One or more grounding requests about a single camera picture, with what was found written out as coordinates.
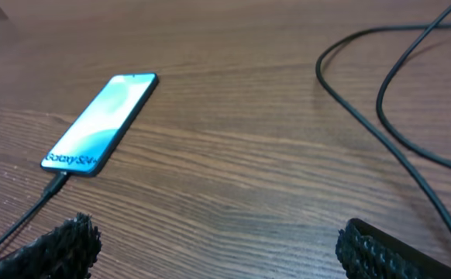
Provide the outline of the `blue Galaxy smartphone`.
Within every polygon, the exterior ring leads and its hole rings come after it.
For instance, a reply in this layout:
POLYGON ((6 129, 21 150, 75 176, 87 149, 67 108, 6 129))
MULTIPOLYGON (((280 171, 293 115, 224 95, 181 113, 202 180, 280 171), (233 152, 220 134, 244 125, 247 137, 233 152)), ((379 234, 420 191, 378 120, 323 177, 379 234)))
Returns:
POLYGON ((155 73, 111 77, 47 152, 40 166, 45 171, 95 176, 105 166, 158 82, 155 73))

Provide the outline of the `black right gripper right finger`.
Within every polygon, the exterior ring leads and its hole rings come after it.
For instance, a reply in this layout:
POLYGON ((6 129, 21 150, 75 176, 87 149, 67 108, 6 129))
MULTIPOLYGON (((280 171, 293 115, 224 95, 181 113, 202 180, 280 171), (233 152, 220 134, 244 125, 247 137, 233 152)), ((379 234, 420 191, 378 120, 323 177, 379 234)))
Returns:
POLYGON ((335 253, 349 279, 451 279, 451 267, 361 219, 339 230, 335 253))

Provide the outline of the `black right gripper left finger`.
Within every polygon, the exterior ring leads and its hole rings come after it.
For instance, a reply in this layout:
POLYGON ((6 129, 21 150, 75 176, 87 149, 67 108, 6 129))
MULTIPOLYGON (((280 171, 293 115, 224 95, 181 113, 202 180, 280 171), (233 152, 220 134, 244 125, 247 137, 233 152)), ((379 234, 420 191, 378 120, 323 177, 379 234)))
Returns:
POLYGON ((102 248, 91 216, 78 213, 61 226, 0 258, 0 279, 86 279, 102 248))

